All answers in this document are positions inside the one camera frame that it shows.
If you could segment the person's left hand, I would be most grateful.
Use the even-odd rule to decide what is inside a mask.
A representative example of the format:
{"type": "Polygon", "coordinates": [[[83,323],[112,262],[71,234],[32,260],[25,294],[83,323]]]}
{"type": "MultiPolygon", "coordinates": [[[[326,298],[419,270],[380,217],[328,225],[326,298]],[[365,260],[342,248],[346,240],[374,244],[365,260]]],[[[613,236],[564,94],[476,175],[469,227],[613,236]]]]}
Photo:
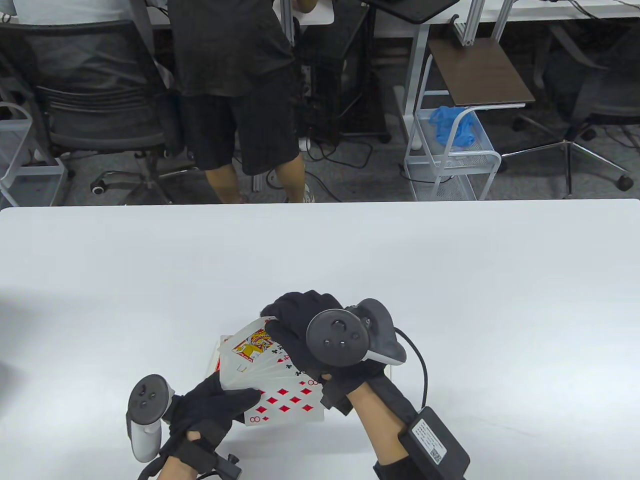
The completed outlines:
{"type": "Polygon", "coordinates": [[[160,450],[159,480],[195,480],[221,473],[228,464],[217,448],[233,422],[253,409],[262,392],[254,388],[224,390],[216,372],[185,395],[179,395],[169,419],[169,439],[160,450]]]}

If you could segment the person's right hand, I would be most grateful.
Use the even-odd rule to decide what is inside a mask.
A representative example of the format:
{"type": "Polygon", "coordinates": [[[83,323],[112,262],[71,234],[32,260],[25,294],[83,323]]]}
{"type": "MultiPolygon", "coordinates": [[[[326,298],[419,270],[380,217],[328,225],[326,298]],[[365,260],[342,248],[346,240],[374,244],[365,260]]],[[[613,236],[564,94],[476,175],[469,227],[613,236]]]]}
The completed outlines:
{"type": "Polygon", "coordinates": [[[370,388],[370,381],[386,377],[384,364],[369,359],[353,366],[327,366],[313,356],[306,342],[313,318],[324,311],[342,308],[331,294],[315,290],[288,292],[266,306],[261,316],[270,317],[265,331],[286,351],[297,370],[352,401],[370,388]]]}

